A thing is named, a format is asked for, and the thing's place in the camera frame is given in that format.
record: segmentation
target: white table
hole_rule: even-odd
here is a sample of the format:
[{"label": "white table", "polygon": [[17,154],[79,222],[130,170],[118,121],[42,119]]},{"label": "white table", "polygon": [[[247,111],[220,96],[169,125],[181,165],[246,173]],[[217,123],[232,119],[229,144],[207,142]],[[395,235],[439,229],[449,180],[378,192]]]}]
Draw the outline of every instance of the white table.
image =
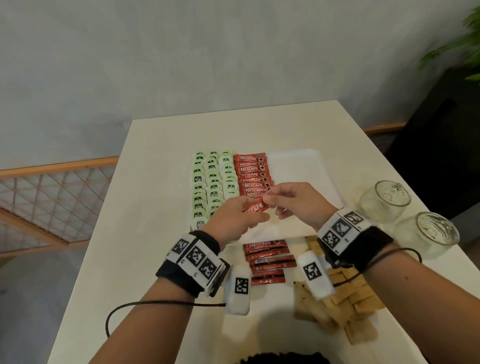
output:
[{"label": "white table", "polygon": [[[136,301],[153,283],[167,250],[187,229],[192,154],[213,147],[241,153],[317,149],[351,206],[378,180],[404,183],[337,101],[134,120],[49,364],[88,362],[106,339],[109,311]],[[412,195],[404,216],[426,210]],[[289,244],[303,249],[301,239]],[[229,247],[224,256],[241,261],[241,247]],[[480,272],[458,247],[427,264],[480,296]],[[293,320],[291,279],[257,287],[246,317],[195,308],[177,362],[236,363],[257,352],[320,351],[332,362],[424,363],[387,310],[373,319],[379,339],[358,346],[343,333],[326,337],[315,324]],[[212,301],[222,301],[221,295]],[[113,317],[111,330],[127,312]]]}]

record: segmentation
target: black cable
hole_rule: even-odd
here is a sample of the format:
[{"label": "black cable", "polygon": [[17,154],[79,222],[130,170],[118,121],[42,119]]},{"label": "black cable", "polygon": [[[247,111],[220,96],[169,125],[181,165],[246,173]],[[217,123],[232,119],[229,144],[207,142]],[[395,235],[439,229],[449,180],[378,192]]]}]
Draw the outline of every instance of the black cable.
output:
[{"label": "black cable", "polygon": [[140,304],[178,304],[180,306],[197,306],[197,307],[225,307],[226,303],[195,303],[195,302],[186,302],[186,301],[175,301],[175,300],[154,300],[154,301],[137,301],[137,302],[130,302],[125,303],[117,308],[113,309],[107,316],[107,320],[105,321],[105,332],[107,333],[107,338],[110,337],[110,330],[108,329],[108,323],[112,315],[120,310],[121,308],[128,307],[128,306],[136,306]]},{"label": "black cable", "polygon": [[380,262],[382,259],[385,259],[385,258],[387,258],[389,255],[392,255],[392,254],[394,254],[394,253],[403,252],[403,251],[405,251],[405,250],[414,252],[414,253],[418,256],[419,262],[422,263],[421,255],[420,255],[420,253],[417,252],[415,249],[412,249],[412,248],[397,248],[397,249],[394,249],[394,250],[389,250],[388,252],[383,253],[382,255],[376,257],[375,259],[372,259],[372,260],[370,261],[370,263],[367,265],[367,267],[366,267],[362,272],[358,272],[356,275],[354,275],[353,277],[350,277],[350,278],[344,280],[343,282],[335,283],[333,286],[334,286],[334,287],[338,287],[338,286],[341,286],[342,284],[352,282],[356,277],[358,277],[360,274],[365,273],[367,270],[369,270],[372,266],[374,266],[375,264],[377,264],[378,262]]}]

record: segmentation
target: black cabinet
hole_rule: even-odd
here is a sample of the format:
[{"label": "black cabinet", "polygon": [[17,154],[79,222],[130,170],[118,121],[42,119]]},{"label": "black cabinet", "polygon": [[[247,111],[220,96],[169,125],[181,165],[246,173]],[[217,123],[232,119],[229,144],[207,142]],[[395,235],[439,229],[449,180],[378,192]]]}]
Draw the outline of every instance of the black cabinet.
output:
[{"label": "black cabinet", "polygon": [[480,202],[480,83],[465,80],[473,72],[447,70],[385,153],[428,209],[446,218]]}]

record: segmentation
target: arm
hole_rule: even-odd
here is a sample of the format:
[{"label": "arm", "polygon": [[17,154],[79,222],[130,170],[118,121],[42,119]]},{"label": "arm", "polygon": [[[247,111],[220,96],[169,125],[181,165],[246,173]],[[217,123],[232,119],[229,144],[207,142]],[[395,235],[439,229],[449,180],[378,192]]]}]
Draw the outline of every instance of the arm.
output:
[{"label": "arm", "polygon": [[[277,207],[279,219],[295,215],[315,231],[337,211],[309,183],[281,183],[263,200]],[[381,260],[364,276],[433,364],[480,363],[480,300],[406,253]]]},{"label": "arm", "polygon": [[406,253],[381,260],[364,277],[433,364],[480,362],[476,297]]},{"label": "arm", "polygon": [[[245,196],[231,198],[204,226],[203,231],[218,242],[220,251],[228,242],[239,239],[248,228],[270,218],[263,212],[243,213],[253,202]],[[168,279],[159,278],[141,299],[150,300],[193,302],[195,299]],[[191,306],[146,304],[134,307],[90,364],[174,363],[191,313]]]}]

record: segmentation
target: glass cup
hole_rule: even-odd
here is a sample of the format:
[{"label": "glass cup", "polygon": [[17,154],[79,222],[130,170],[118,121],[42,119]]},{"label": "glass cup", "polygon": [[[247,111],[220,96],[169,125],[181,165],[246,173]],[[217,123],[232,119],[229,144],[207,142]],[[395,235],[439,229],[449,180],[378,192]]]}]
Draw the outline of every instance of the glass cup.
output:
[{"label": "glass cup", "polygon": [[412,201],[408,191],[394,181],[379,181],[366,190],[359,201],[364,215],[376,222],[393,222]]},{"label": "glass cup", "polygon": [[460,242],[455,225],[439,214],[426,211],[403,219],[395,225],[395,240],[413,248],[424,258],[433,258]]}]

